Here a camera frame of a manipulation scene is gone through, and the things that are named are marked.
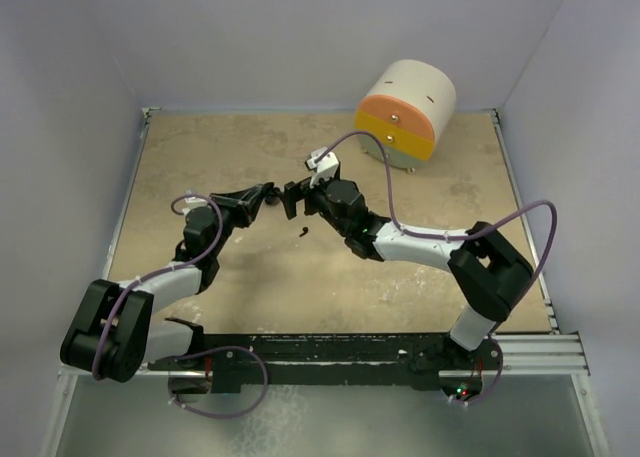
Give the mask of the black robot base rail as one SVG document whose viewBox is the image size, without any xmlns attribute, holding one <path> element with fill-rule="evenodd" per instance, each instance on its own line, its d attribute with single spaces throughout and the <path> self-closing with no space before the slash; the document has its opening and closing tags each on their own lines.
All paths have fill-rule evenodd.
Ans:
<svg viewBox="0 0 640 457">
<path fill-rule="evenodd" d="M 213 393 L 245 385 L 401 386 L 479 394 L 501 370 L 502 352 L 484 339 L 474 351 L 445 333 L 202 334 L 184 357 L 150 364 L 173 381 L 198 377 Z"/>
</svg>

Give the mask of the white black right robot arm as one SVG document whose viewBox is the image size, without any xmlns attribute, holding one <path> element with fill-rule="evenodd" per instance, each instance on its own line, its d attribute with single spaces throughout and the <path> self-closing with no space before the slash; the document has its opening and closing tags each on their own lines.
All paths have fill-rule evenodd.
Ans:
<svg viewBox="0 0 640 457">
<path fill-rule="evenodd" d="M 302 201 L 307 216 L 320 215 L 361 259 L 410 262 L 451 273 L 466 299 L 444 346 L 446 360 L 456 368 L 479 358 L 480 344 L 507 320 L 533 277 L 531 264 L 488 223 L 468 230 L 401 230 L 391 218 L 369 210 L 355 182 L 337 175 L 289 182 L 281 200 L 289 219 Z"/>
</svg>

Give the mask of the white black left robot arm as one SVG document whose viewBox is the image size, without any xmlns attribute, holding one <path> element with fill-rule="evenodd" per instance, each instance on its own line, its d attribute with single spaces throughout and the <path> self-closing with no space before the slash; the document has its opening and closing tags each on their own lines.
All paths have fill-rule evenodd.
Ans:
<svg viewBox="0 0 640 457">
<path fill-rule="evenodd" d="M 272 182 L 176 198 L 171 211 L 184 217 L 184 228 L 173 259 L 129 281 L 91 282 L 61 344 L 61 362 L 96 380 L 130 380 L 146 359 L 152 314 L 208 289 L 232 232 L 249 227 L 263 202 L 276 198 Z"/>
</svg>

